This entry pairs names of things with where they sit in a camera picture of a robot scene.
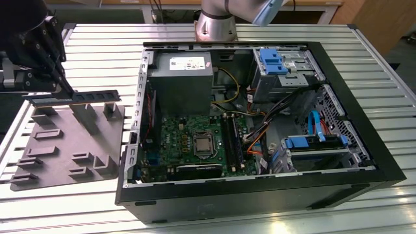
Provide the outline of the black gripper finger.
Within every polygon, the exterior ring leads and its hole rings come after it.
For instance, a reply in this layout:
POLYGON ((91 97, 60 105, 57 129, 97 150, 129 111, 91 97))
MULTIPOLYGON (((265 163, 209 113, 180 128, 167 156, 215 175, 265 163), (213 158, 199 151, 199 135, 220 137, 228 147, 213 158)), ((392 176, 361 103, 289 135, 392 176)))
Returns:
POLYGON ((75 91, 65 79, 63 66, 57 66, 51 73, 16 65, 12 68, 13 93, 52 93, 57 99, 72 98, 75 91))
POLYGON ((35 55, 37 67, 41 71, 49 75, 55 74, 59 80, 64 80, 65 71, 61 63, 67 61, 67 57, 55 16, 47 16, 35 29, 35 55))

